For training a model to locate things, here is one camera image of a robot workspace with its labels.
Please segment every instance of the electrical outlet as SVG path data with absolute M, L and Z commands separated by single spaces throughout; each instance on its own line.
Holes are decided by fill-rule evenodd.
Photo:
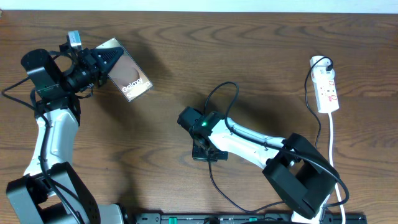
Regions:
M 312 57 L 310 60 L 311 67 L 322 57 L 323 56 Z M 330 65 L 330 63 L 329 59 L 322 59 L 322 61 L 314 66 L 311 72 L 319 113 L 331 113 L 339 108 L 334 80 L 335 71 L 334 69 L 326 71 L 326 67 Z

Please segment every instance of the black cable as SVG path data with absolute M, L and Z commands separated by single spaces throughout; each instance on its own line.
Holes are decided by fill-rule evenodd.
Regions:
M 315 117 L 315 119 L 317 119 L 318 125 L 319 125 L 317 140 L 315 140 L 315 149 L 318 147 L 318 140 L 319 140 L 319 137 L 320 137 L 320 135 L 321 135 L 321 121 L 319 120 L 318 116 L 311 110 L 310 105 L 308 104 L 307 80 L 308 80 L 309 76 L 311 75 L 311 72 L 312 72 L 312 69 L 314 68 L 314 66 L 315 66 L 318 62 L 322 61 L 322 60 L 325 59 L 325 58 L 329 59 L 330 62 L 331 62 L 331 64 L 328 66 L 328 68 L 333 68 L 333 61 L 332 61 L 329 57 L 322 57 L 321 59 L 319 59 L 317 62 L 315 62 L 315 63 L 311 66 L 310 70 L 308 71 L 307 76 L 305 77 L 305 81 L 304 81 L 305 104 L 306 104 L 306 106 L 307 106 L 307 109 L 311 112 L 311 114 Z
M 83 224 L 84 221 L 81 218 L 79 212 L 76 212 L 75 209 L 73 209 L 73 207 L 70 205 L 70 203 L 68 202 L 68 200 L 62 195 L 62 193 L 59 191 L 59 189 L 54 185 L 51 177 L 49 176 L 49 174 L 47 173 L 47 170 L 45 169 L 44 163 L 45 163 L 45 145 L 47 142 L 47 138 L 49 136 L 49 131 L 50 131 L 50 122 L 48 121 L 48 119 L 42 114 L 40 113 L 35 107 L 33 107 L 32 105 L 19 100 L 17 98 L 14 98 L 12 96 L 9 96 L 6 94 L 6 92 L 8 90 L 11 90 L 17 86 L 19 86 L 20 84 L 26 82 L 27 80 L 29 80 L 30 77 L 24 78 L 23 80 L 13 84 L 12 86 L 5 88 L 1 91 L 1 94 L 10 99 L 13 100 L 17 103 L 20 103 L 26 107 L 28 107 L 29 109 L 35 111 L 36 114 L 38 114 L 45 122 L 45 132 L 44 132 L 44 137 L 43 137 L 43 143 L 42 143 L 42 147 L 40 149 L 40 156 L 39 156 L 39 161 L 40 161 L 40 168 L 42 169 L 42 173 L 43 173 L 43 177 L 44 179 L 47 181 L 47 183 L 49 184 L 49 186 L 53 189 L 53 191 L 55 192 L 55 194 L 60 198 L 61 202 L 68 208 L 68 210 L 70 211 L 70 213 L 73 215 L 73 217 L 75 218 L 76 222 L 78 224 Z
M 30 102 L 32 103 L 32 106 L 36 108 L 36 87 L 30 91 Z
M 246 212 L 246 213 L 256 213 L 256 212 L 260 212 L 261 210 L 264 210 L 266 208 L 269 208 L 271 206 L 274 205 L 279 205 L 282 204 L 284 202 L 274 202 L 274 203 L 270 203 L 269 205 L 263 206 L 261 208 L 255 209 L 255 210 L 246 210 L 243 209 L 242 207 L 240 207 L 239 205 L 237 205 L 235 202 L 233 202 L 231 199 L 229 199 L 229 197 L 227 197 L 216 185 L 216 182 L 214 181 L 213 178 L 213 173 L 211 172 L 211 162 L 209 162 L 209 174 L 210 174 L 210 180 L 211 183 L 213 184 L 214 188 L 218 191 L 218 193 L 220 193 L 227 201 L 229 201 L 231 204 L 233 204 L 236 208 L 238 208 L 240 211 L 242 212 Z
M 344 204 L 344 203 L 346 203 L 346 202 L 348 201 L 348 199 L 349 199 L 349 191 L 348 191 L 347 186 L 344 184 L 344 182 L 343 182 L 339 177 L 337 177 L 334 173 L 332 173 L 330 170 L 328 170 L 328 168 L 326 168 L 327 165 L 326 165 L 324 162 L 319 161 L 316 157 L 313 157 L 313 156 L 311 156 L 311 155 L 309 155 L 309 154 L 297 154 L 295 151 L 290 151 L 290 150 L 285 149 L 285 148 L 280 148 L 280 147 L 277 147 L 277 146 L 273 146 L 273 145 L 270 145 L 270 144 L 266 144 L 266 143 L 264 143 L 264 142 L 260 142 L 260 141 L 256 141 L 256 140 L 254 140 L 254 139 L 248 138 L 248 137 L 246 137 L 246 136 L 244 136 L 244 135 L 242 135 L 242 134 L 236 132 L 236 131 L 229 125 L 229 123 L 228 123 L 228 114 L 229 114 L 229 111 L 230 111 L 230 109 L 232 108 L 233 104 L 235 103 L 236 99 L 238 98 L 238 94 L 239 94 L 239 86 L 238 86 L 238 84 L 236 84 L 236 83 L 234 83 L 234 82 L 224 82 L 224 83 L 218 85 L 218 86 L 208 95 L 208 97 L 207 97 L 207 99 L 206 99 L 204 111 L 206 111 L 207 104 L 208 104 L 208 102 L 209 102 L 210 97 L 212 96 L 212 94 L 213 94 L 219 87 L 221 87 L 221 86 L 223 86 L 223 85 L 227 85 L 227 84 L 232 84 L 232 85 L 234 85 L 234 86 L 236 87 L 235 97 L 233 98 L 233 100 L 232 100 L 231 103 L 229 104 L 229 106 L 228 106 L 228 108 L 227 108 L 227 110 L 226 110 L 226 112 L 225 112 L 225 118 L 224 118 L 225 125 L 226 125 L 226 127 L 231 131 L 231 133 L 236 134 L 237 136 L 239 136 L 239 137 L 241 137 L 241 138 L 243 138 L 243 139 L 245 139 L 245 140 L 251 141 L 251 142 L 256 143 L 256 144 L 259 144 L 259 145 L 264 146 L 264 147 L 266 147 L 266 148 L 275 149 L 275 150 L 278 150 L 278 151 L 283 152 L 283 153 L 285 153 L 285 154 L 289 154 L 289 155 L 291 155 L 291 156 L 298 157 L 299 159 L 302 159 L 302 160 L 304 160 L 304 161 L 307 161 L 307 162 L 313 164 L 314 166 L 317 166 L 317 167 L 321 168 L 321 169 L 324 170 L 327 174 L 329 174 L 331 177 L 333 177 L 333 178 L 341 185 L 341 187 L 343 188 L 346 197 L 345 197 L 344 200 L 342 200 L 342 201 L 340 201 L 340 202 L 336 202 L 336 203 L 324 205 L 324 206 L 323 206 L 324 208 L 342 205 L 342 204 Z

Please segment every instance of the wooden table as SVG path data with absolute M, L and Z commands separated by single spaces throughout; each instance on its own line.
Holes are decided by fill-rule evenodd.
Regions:
M 117 37 L 154 89 L 128 103 L 109 82 L 81 101 L 73 166 L 96 201 L 165 213 L 238 213 L 212 186 L 207 163 L 192 160 L 192 140 L 176 123 L 179 113 L 186 106 L 202 109 L 207 94 L 231 80 L 240 85 L 230 113 L 238 123 L 314 142 L 318 124 L 305 107 L 303 82 L 311 56 L 327 55 L 335 61 L 340 101 L 333 113 L 335 165 L 351 193 L 345 209 L 364 212 L 369 223 L 396 223 L 397 28 L 396 15 L 6 11 L 0 87 L 26 77 L 24 54 L 57 50 L 69 30 L 79 30 L 88 48 Z M 29 100 L 32 87 L 11 93 Z M 316 110 L 311 81 L 308 88 Z M 225 111 L 233 94 L 233 87 L 221 89 L 213 108 Z M 0 107 L 0 223 L 14 223 L 6 185 L 29 164 L 37 125 L 22 105 L 2 97 Z M 328 118 L 319 117 L 318 148 L 327 157 Z M 280 200 L 258 167 L 232 154 L 214 166 L 214 176 L 246 209 Z

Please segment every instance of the black bracket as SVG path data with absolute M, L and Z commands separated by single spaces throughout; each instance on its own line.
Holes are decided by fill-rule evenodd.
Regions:
M 58 163 L 48 170 L 55 186 L 85 223 L 100 224 L 101 217 L 94 196 L 73 170 L 69 162 Z M 43 173 L 8 183 L 6 194 L 21 223 L 71 223 L 75 221 L 63 203 L 47 208 L 40 204 L 47 201 L 53 189 L 44 179 Z
M 208 152 L 193 143 L 192 158 L 193 160 L 203 162 L 208 162 L 208 160 L 210 160 L 210 162 L 217 162 L 219 159 L 226 161 L 228 159 L 228 152 L 223 152 L 218 149 L 211 149 L 211 152 Z
M 284 147 L 317 158 L 338 177 L 334 168 L 303 136 L 292 133 L 284 141 Z M 262 173 L 286 205 L 301 216 L 311 219 L 318 213 L 325 198 L 334 191 L 336 180 L 307 161 L 294 175 L 289 170 L 292 160 L 293 157 L 279 152 Z

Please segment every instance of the black base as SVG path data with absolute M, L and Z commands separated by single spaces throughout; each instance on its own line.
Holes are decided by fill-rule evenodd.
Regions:
M 292 223 L 291 213 L 267 213 L 265 215 L 160 215 L 143 213 L 136 215 L 136 224 L 243 224 L 257 221 L 265 223 Z M 340 224 L 341 215 L 325 214 L 321 224 Z M 367 224 L 366 215 L 347 215 L 346 224 Z

